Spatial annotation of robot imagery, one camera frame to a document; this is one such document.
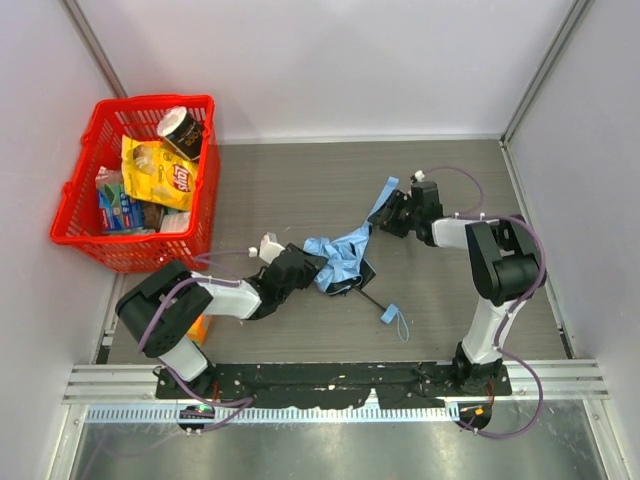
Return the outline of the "light blue folding umbrella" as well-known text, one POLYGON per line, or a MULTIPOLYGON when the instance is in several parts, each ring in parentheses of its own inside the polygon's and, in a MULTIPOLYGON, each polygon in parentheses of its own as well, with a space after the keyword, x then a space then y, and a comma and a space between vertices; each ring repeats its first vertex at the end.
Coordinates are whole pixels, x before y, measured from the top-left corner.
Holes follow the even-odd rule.
POLYGON ((399 180, 395 177, 387 179, 360 227, 334 240, 327 237, 308 238, 303 250, 326 260, 314 279, 323 294, 334 297, 346 295, 350 291, 357 292, 381 311, 380 320, 384 324, 396 324, 399 340, 406 343, 410 339, 410 329, 401 310, 394 304, 383 305, 364 291, 364 287, 376 276, 375 269, 365 258, 373 229, 369 217, 377 213, 391 198, 398 183, 399 180))

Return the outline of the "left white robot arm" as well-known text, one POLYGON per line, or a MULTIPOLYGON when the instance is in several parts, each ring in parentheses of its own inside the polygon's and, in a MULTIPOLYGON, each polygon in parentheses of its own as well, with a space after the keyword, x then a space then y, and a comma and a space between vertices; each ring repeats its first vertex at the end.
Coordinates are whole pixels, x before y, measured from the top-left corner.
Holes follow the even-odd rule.
POLYGON ((204 397, 215 367, 188 331, 201 316, 256 321, 273 314, 295 290, 308 288, 327 259, 289 244, 257 274, 236 281, 189 270, 173 261, 117 302, 115 313, 142 353, 163 363, 168 379, 204 397))

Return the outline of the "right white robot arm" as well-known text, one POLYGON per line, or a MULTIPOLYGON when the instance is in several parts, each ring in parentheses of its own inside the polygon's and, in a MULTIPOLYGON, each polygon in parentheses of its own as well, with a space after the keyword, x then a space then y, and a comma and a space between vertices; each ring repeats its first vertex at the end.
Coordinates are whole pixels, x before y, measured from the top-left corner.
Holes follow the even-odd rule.
POLYGON ((427 246, 467 252, 479 300, 456 347, 450 381, 458 388, 488 385, 499 374, 504 338, 516 315, 546 280, 535 232, 519 217, 447 216, 437 184, 417 179, 407 193, 393 190, 368 220, 399 238, 413 232, 427 246))

